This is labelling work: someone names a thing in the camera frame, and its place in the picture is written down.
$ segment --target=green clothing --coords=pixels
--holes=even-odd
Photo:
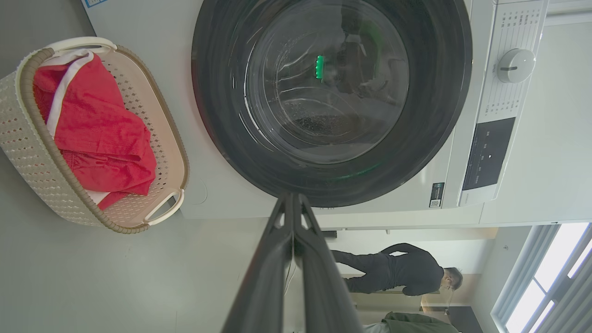
[[[418,313],[390,312],[382,322],[391,333],[458,333],[451,324]]]

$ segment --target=label sticker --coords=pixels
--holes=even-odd
[[[432,185],[432,196],[430,198],[430,208],[440,207],[442,204],[442,195],[444,194],[444,183],[435,182]]]
[[[86,2],[86,7],[90,8],[92,6],[96,6],[102,2],[105,2],[107,0],[84,0],[84,2]]]

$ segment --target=white plastic basket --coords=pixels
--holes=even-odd
[[[33,97],[33,77],[39,65],[65,50],[81,47],[93,47],[117,81],[126,108],[150,130],[157,162],[156,179],[147,196],[130,194],[105,211],[91,200],[66,165]],[[71,222],[137,233],[169,218],[183,203],[189,169],[165,101],[141,60],[106,39],[80,37],[51,44],[28,55],[16,72],[0,80],[0,146],[37,195]],[[176,203],[152,218],[172,196],[177,196]]]

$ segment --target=front-load washing machine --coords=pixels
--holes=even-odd
[[[187,218],[496,197],[547,0],[83,0],[136,52],[181,133]]]

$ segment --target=basket handle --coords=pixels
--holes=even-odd
[[[112,41],[101,37],[76,37],[57,41],[55,43],[49,44],[46,46],[46,48],[53,49],[53,51],[57,53],[83,46],[100,46],[91,49],[94,53],[104,53],[117,50],[117,45],[113,44]]]
[[[172,191],[158,204],[158,206],[156,206],[150,213],[148,213],[148,215],[146,215],[146,217],[144,217],[145,224],[150,226],[156,225],[171,217],[177,210],[179,210],[179,208],[181,208],[183,200],[185,199],[185,190],[182,188],[171,188],[171,190]],[[152,217],[152,214],[156,213],[156,211],[174,195],[179,196],[177,202],[163,215],[160,215],[159,217],[156,217],[154,219],[150,219],[150,217]]]

